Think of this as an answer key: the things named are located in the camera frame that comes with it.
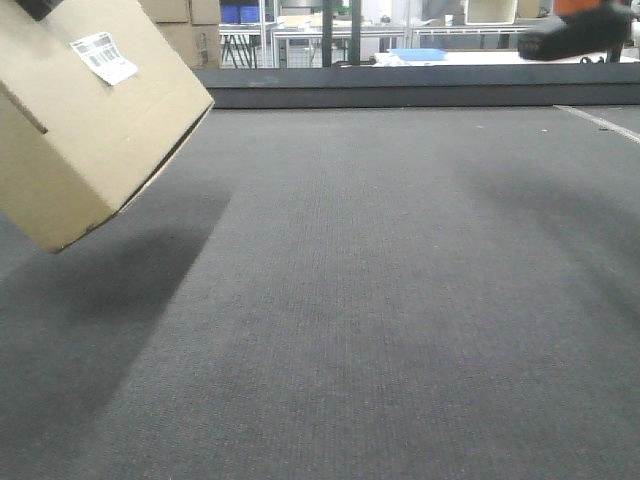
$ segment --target table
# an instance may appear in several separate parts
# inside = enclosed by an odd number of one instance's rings
[[[406,29],[403,26],[362,26],[361,37],[390,39],[397,44],[398,38],[404,38],[405,33]],[[333,27],[333,38],[351,38],[351,28]],[[322,40],[322,28],[320,27],[313,27],[304,30],[281,27],[271,29],[271,45],[273,50],[274,66],[281,68],[287,67],[287,52],[289,44],[291,40],[295,39],[306,39],[309,41],[309,48],[311,49],[309,66],[311,66],[315,50]]]
[[[411,52],[418,52],[420,49],[411,50]],[[376,66],[401,66],[400,64],[392,64],[395,57],[393,53],[377,53]],[[553,62],[543,62],[537,60],[525,60],[520,57],[517,51],[452,51],[446,52],[444,59],[442,60],[408,60],[407,64],[415,67],[430,65],[433,67],[444,65],[523,65],[523,64],[561,64],[561,63],[598,63],[604,61],[607,58],[607,52],[593,52],[585,55],[578,55],[576,57],[563,58],[555,60]],[[638,63],[637,58],[630,56],[622,56],[620,63]]]
[[[275,23],[268,23],[267,30]],[[260,43],[260,24],[221,24],[220,38],[222,39],[222,61],[229,57],[233,66],[238,68],[258,68],[256,46]]]

